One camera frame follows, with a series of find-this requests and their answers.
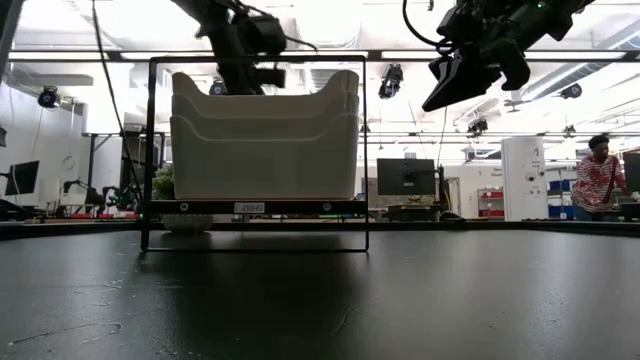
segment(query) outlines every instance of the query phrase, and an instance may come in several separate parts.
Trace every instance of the person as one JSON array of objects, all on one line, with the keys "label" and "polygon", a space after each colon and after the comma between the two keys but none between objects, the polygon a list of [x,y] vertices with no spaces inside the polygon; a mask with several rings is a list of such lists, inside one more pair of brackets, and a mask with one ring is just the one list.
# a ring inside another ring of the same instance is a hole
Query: person
[{"label": "person", "polygon": [[578,164],[578,179],[571,190],[575,219],[577,221],[616,221],[605,212],[610,205],[614,185],[634,201],[640,200],[638,192],[629,193],[622,174],[620,160],[609,155],[609,139],[604,135],[589,140],[591,154]]}]

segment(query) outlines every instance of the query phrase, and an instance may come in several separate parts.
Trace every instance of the potted plant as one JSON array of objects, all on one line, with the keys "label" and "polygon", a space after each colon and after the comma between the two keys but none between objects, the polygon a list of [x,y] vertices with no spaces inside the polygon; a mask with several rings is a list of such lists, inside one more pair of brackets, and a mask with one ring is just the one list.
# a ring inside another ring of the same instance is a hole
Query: potted plant
[{"label": "potted plant", "polygon": [[[173,186],[173,164],[165,166],[156,172],[153,178],[154,200],[175,200]],[[198,214],[164,214],[162,215],[164,227],[174,233],[197,234],[207,231],[213,224],[213,216]]]}]

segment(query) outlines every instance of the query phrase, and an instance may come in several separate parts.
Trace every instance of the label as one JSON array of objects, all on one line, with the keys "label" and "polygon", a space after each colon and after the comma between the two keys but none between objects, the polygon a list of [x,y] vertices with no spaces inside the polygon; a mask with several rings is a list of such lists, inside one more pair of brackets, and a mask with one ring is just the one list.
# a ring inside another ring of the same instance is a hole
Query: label
[{"label": "label", "polygon": [[234,214],[264,214],[264,203],[234,203]]}]

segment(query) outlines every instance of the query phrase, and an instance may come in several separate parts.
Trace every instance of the monitor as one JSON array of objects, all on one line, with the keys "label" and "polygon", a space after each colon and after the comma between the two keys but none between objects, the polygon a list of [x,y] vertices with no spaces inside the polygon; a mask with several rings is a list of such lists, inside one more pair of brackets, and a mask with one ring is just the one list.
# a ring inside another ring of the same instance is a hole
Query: monitor
[{"label": "monitor", "polygon": [[378,195],[435,195],[433,160],[378,159]]},{"label": "monitor", "polygon": [[629,191],[640,191],[640,153],[626,152],[622,154],[624,160],[624,176]]},{"label": "monitor", "polygon": [[40,161],[11,165],[7,173],[7,186],[4,194],[6,196],[33,194],[36,191],[39,167]]}]

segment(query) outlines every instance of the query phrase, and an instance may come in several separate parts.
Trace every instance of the blue bin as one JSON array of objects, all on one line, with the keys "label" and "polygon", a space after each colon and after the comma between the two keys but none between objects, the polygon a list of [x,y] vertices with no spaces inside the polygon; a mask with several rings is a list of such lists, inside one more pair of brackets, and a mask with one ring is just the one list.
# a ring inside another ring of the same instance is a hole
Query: blue bin
[{"label": "blue bin", "polygon": [[[549,218],[560,218],[561,212],[562,212],[562,206],[549,205]],[[575,217],[575,211],[572,205],[565,205],[564,213],[567,214],[567,219],[573,219]]]},{"label": "blue bin", "polygon": [[549,182],[549,191],[570,191],[571,180],[556,180]]}]

